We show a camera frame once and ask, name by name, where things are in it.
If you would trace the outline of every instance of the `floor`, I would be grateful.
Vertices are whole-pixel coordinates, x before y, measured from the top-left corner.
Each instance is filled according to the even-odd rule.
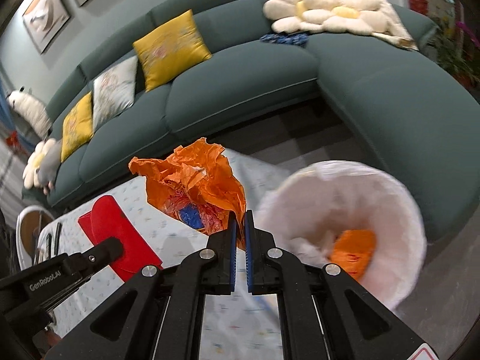
[[[328,108],[291,108],[210,141],[294,172],[330,159],[362,162],[360,145]],[[412,294],[397,315],[448,359],[480,311],[480,209],[456,236],[429,245]]]

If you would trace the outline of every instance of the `throw pillow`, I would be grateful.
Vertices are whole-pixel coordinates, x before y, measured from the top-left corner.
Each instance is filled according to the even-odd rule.
[[[138,58],[133,56],[95,79],[93,84],[94,131],[134,104],[137,61]]]
[[[162,24],[133,43],[145,74],[145,91],[168,83],[187,69],[211,58],[191,10]]]
[[[62,163],[92,137],[92,92],[89,92],[71,109],[63,121]]]

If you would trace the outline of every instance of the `warning label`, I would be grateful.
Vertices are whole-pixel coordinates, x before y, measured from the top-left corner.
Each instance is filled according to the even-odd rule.
[[[438,360],[428,344],[422,344],[407,360]]]

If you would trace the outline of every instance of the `plush toy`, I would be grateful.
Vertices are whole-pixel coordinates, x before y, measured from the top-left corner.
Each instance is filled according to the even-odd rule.
[[[35,147],[35,151],[32,153],[32,155],[28,159],[25,170],[23,171],[23,186],[26,189],[29,190],[33,187],[36,187],[36,188],[43,187],[42,185],[40,185],[40,182],[38,181],[37,172],[46,154],[55,145],[56,142],[57,141],[54,138],[50,138],[46,142],[44,141],[40,142]]]
[[[387,0],[268,0],[263,13],[276,33],[349,32],[417,50]]]
[[[43,193],[48,195],[54,188],[57,173],[62,164],[62,140],[56,142],[45,155],[37,171],[38,183]]]
[[[10,107],[32,126],[40,139],[45,139],[52,127],[45,105],[23,91],[13,91],[7,98]]]

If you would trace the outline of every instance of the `white embroidered pillow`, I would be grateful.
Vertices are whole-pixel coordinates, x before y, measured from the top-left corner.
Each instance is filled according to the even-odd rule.
[[[137,62],[137,57],[133,56],[116,64],[95,79],[93,89],[94,131],[134,104]]]

